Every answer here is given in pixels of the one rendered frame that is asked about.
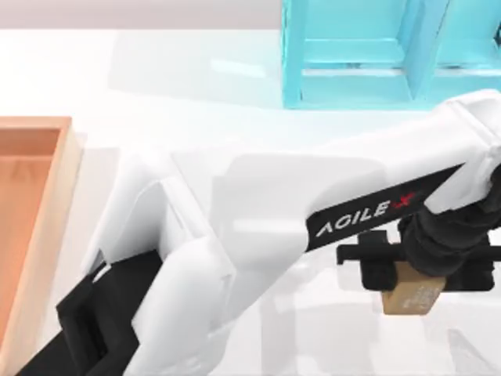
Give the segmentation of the brown box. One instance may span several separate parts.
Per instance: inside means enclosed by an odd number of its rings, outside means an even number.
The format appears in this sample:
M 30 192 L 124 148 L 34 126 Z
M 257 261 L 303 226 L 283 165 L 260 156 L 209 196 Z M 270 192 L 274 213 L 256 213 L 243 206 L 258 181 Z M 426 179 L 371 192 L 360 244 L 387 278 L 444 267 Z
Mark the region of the brown box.
M 392 316 L 427 315 L 443 291 L 445 277 L 429 277 L 407 262 L 396 262 L 393 290 L 381 293 L 383 312 Z

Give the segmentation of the light blue rack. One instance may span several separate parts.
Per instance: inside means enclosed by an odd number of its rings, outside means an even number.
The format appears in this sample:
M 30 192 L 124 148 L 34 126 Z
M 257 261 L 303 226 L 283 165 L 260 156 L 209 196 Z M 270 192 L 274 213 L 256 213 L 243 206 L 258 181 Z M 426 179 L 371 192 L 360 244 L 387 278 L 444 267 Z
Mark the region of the light blue rack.
M 282 0 L 288 109 L 421 110 L 501 91 L 501 0 Z

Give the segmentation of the shallow salmon-coloured box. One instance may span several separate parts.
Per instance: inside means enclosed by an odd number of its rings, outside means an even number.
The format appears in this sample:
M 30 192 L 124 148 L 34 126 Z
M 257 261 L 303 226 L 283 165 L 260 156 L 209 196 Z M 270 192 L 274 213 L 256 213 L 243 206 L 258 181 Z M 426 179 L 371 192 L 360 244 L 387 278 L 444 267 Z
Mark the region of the shallow salmon-coloured box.
M 71 117 L 0 117 L 0 363 L 36 346 L 81 154 Z

